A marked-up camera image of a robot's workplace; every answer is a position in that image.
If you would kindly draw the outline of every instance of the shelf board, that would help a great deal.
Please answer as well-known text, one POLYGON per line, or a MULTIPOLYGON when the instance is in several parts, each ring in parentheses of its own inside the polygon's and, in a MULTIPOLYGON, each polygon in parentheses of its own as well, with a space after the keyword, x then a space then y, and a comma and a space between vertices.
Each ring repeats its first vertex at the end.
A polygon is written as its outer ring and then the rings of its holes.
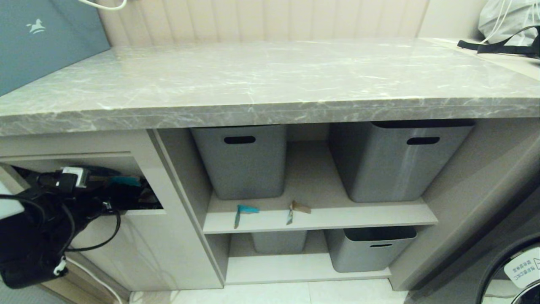
POLYGON ((308 233, 302 254, 264 255, 256 253, 253 248, 249 234, 232 236, 226 285, 383 279, 391 276, 388 268, 373 272, 335 271, 321 230, 308 233))
POLYGON ((285 192, 280 197, 255 200, 220 200, 212 194, 203 228, 205 234, 315 230, 350 227, 414 226, 437 224, 420 198, 410 202, 355 203, 341 183, 325 142, 288 144, 285 192), (288 206, 296 200, 311 214, 294 213, 286 225, 288 206), (242 214, 234 229, 237 205, 258 207, 258 214, 242 214))

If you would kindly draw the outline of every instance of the plastic bag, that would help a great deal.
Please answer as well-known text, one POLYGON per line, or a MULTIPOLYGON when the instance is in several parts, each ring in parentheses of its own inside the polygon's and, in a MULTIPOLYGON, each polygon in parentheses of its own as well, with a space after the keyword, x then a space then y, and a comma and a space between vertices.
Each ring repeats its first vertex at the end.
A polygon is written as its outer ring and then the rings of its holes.
MULTIPOLYGON (((499 15, 501 15, 499 23, 502 21, 508 4, 510 8, 508 8, 506 18, 500 28, 489 38, 489 43, 502 41, 530 25, 540 25, 540 0, 488 0, 478 20, 478 30, 485 37, 491 34, 499 15)), ((537 35, 535 29, 522 31, 514 36, 508 45, 531 45, 537 35)))

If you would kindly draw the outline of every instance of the logo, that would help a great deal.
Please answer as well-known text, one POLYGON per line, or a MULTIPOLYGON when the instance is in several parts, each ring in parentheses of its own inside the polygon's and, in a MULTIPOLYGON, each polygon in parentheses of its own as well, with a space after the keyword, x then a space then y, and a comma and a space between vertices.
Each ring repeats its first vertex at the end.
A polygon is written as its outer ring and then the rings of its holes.
POLYGON ((29 23, 26 26, 30 27, 30 33, 31 34, 36 34, 36 33, 45 31, 45 27, 43 25, 41 25, 41 20, 39 20, 39 19, 36 19, 36 24, 30 24, 29 23))

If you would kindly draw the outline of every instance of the marble countertop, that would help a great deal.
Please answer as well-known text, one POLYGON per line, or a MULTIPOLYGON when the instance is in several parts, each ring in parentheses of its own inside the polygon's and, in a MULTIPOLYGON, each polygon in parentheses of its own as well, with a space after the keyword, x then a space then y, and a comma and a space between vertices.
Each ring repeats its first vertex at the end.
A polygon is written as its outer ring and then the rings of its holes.
POLYGON ((539 81, 421 39, 113 48, 0 97, 0 135, 540 116, 539 81))

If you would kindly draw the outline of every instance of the plastic bin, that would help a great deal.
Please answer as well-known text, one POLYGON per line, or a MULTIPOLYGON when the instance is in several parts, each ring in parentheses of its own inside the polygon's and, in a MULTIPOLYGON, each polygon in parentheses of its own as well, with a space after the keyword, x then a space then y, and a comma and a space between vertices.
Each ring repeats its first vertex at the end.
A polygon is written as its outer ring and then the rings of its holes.
POLYGON ((418 199, 474 126, 472 120, 337 123, 329 146, 355 202, 418 199))
POLYGON ((284 190, 285 125, 191 129, 222 200, 280 196, 284 190))
POLYGON ((263 254, 302 253, 307 230, 255 232, 251 234, 255 251, 263 254))
POLYGON ((332 265, 337 272, 383 270, 414 238, 413 227, 325 230, 332 265))

